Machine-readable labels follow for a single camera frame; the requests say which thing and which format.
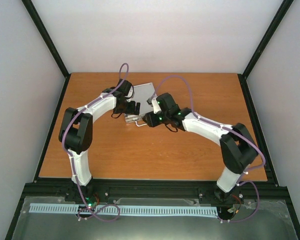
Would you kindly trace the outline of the aluminium poker case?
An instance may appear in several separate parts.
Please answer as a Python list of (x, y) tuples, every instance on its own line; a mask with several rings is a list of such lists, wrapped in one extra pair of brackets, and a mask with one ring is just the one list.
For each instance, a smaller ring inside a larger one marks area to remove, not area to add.
[(154, 92), (155, 88), (152, 82), (134, 86), (134, 96), (127, 101), (135, 101), (135, 103), (140, 103), (140, 112), (139, 115), (124, 114), (124, 119), (127, 124), (142, 121), (143, 116), (146, 113), (153, 111), (153, 107), (148, 104), (147, 100)]

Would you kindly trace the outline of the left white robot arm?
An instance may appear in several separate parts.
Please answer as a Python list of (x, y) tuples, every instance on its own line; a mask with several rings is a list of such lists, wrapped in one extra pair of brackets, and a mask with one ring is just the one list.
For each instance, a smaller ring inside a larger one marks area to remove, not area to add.
[(88, 149), (93, 141), (94, 122), (111, 110), (114, 115), (138, 115), (140, 109), (140, 102), (130, 100), (121, 91), (107, 88), (90, 103), (65, 110), (58, 139), (70, 160), (71, 179), (79, 185), (76, 195), (82, 201), (89, 201), (94, 195), (94, 188), (88, 185), (92, 179)]

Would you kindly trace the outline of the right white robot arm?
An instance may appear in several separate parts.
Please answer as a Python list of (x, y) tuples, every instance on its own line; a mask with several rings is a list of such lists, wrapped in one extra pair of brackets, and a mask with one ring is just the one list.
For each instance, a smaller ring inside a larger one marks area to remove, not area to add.
[(168, 112), (149, 112), (142, 120), (149, 127), (169, 125), (178, 130), (198, 134), (220, 146), (224, 170), (216, 181), (214, 196), (219, 202), (225, 202), (236, 187), (243, 174), (255, 158), (260, 155), (252, 136), (245, 125), (222, 124), (205, 118), (189, 108), (170, 114)]

